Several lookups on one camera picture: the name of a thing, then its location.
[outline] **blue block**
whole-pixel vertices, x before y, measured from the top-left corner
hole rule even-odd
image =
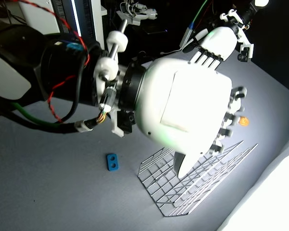
[[[107,163],[109,171],[116,171],[119,169],[118,157],[117,154],[108,154]]]

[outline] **green cable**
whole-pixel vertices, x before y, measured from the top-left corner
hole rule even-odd
[[[28,120],[39,124],[39,125],[43,125],[43,126],[47,126],[47,127],[51,127],[51,128],[58,128],[60,126],[60,124],[55,124],[55,123],[49,123],[43,120],[40,120],[38,118],[35,118],[34,116],[30,115],[20,104],[18,103],[11,103],[15,109],[17,109],[25,118],[27,118]]]
[[[208,0],[205,0],[205,1],[203,2],[203,4],[201,5],[201,7],[199,8],[199,11],[197,12],[196,16],[194,17],[194,20],[193,20],[193,22],[192,22],[192,23],[194,23],[194,22],[196,21],[196,19],[197,19],[198,15],[200,14],[200,12],[201,12],[202,8],[203,8],[203,7],[204,7],[204,5],[207,3],[207,1],[208,1]]]

